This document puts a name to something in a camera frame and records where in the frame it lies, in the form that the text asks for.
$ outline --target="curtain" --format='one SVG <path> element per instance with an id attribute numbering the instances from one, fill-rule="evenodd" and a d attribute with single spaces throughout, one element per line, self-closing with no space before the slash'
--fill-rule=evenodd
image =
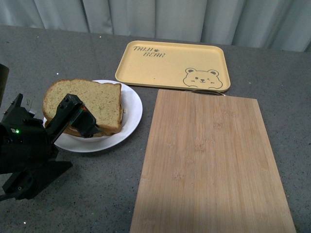
<path id="1" fill-rule="evenodd" d="M 311 51 L 311 0 L 0 0 L 0 24 Z"/>

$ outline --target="bear face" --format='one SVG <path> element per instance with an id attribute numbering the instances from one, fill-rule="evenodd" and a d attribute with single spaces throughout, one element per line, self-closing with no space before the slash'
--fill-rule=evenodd
<path id="1" fill-rule="evenodd" d="M 223 83 L 218 78 L 219 73 L 216 70 L 210 69 L 208 71 L 203 71 L 188 68 L 186 69 L 186 73 L 184 84 L 187 86 L 194 86 L 202 89 L 219 89 L 223 86 Z"/>

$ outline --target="wooden cutting board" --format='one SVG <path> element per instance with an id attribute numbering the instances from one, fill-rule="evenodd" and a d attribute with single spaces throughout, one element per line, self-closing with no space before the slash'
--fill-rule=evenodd
<path id="1" fill-rule="evenodd" d="M 131 232 L 296 232 L 257 100 L 159 90 Z"/>

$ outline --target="white plate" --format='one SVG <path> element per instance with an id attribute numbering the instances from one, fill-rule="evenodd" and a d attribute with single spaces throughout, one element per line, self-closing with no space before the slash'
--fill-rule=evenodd
<path id="1" fill-rule="evenodd" d="M 95 80 L 98 83 L 119 83 L 110 80 Z M 142 103 L 138 94 L 129 86 L 121 84 L 121 104 L 123 108 L 122 129 L 112 136 L 103 137 L 100 141 L 83 142 L 76 137 L 62 133 L 55 145 L 73 152 L 94 152 L 112 147 L 126 139 L 137 127 L 142 116 Z"/>

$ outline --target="slice of bread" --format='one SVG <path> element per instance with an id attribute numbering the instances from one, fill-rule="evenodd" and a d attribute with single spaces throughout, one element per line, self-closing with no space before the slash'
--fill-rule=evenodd
<path id="1" fill-rule="evenodd" d="M 56 114 L 56 109 L 65 95 L 77 95 L 96 118 L 103 133 L 94 136 L 111 135 L 121 131 L 121 84 L 97 83 L 84 79 L 59 80 L 52 84 L 43 99 L 43 115 L 47 122 Z M 64 133 L 79 136 L 74 129 L 67 128 Z"/>

